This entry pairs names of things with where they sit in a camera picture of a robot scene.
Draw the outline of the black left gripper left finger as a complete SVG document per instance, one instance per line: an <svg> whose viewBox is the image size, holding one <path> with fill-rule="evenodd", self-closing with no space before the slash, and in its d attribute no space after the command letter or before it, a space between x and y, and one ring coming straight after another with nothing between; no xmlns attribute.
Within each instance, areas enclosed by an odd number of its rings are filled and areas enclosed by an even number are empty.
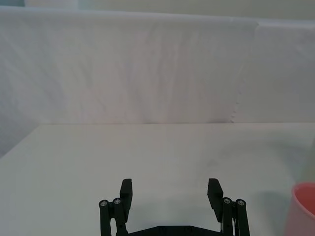
<svg viewBox="0 0 315 236"><path fill-rule="evenodd" d="M98 204L100 213L100 235L111 236L111 219L116 223L116 235L127 236L126 222L132 202L132 180L130 178L122 181L120 196L113 201L101 200Z"/></svg>

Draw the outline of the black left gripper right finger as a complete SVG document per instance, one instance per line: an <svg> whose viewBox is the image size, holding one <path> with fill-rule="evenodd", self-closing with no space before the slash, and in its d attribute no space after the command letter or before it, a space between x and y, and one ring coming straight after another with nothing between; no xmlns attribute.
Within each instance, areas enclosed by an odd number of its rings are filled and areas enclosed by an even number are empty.
<svg viewBox="0 0 315 236"><path fill-rule="evenodd" d="M223 190L216 178L208 180L207 196L222 236L249 236L246 202L243 199L231 200L223 196Z"/></svg>

